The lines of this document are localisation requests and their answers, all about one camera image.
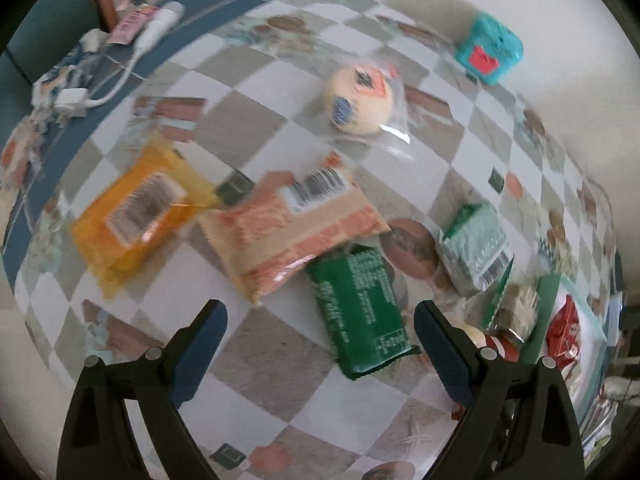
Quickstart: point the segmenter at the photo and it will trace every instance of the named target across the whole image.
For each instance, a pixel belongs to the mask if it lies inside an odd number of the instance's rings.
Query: light green package
[[[440,235],[438,253],[451,281],[463,296],[483,292],[513,258],[507,235],[488,202],[467,204]]]

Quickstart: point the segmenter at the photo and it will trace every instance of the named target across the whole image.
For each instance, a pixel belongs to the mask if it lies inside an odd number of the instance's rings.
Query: charger
[[[56,98],[54,107],[68,117],[84,117],[87,108],[95,108],[108,102],[125,85],[138,60],[151,51],[162,38],[180,21],[184,15],[184,5],[168,2],[158,9],[146,24],[142,33],[133,44],[133,54],[120,79],[111,91],[100,99],[87,99],[86,88],[65,88]]]

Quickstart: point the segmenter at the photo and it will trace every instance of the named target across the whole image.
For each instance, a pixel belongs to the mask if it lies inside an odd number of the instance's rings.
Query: round cheese
[[[324,107],[332,123],[347,134],[367,136],[386,124],[394,99],[377,68],[351,66],[334,73],[324,90]]]

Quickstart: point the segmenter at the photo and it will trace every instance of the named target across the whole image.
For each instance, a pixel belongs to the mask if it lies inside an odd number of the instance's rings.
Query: yellow package
[[[104,297],[116,295],[152,249],[197,212],[216,206],[214,187],[154,136],[136,163],[71,226],[78,251]]]

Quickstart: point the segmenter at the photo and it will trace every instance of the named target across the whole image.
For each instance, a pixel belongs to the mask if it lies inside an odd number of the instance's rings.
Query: wall
[[[464,36],[476,8],[494,14],[521,37],[526,60],[505,83],[533,103],[547,129],[609,193],[625,281],[640,294],[640,60],[604,4],[380,1],[454,40]]]

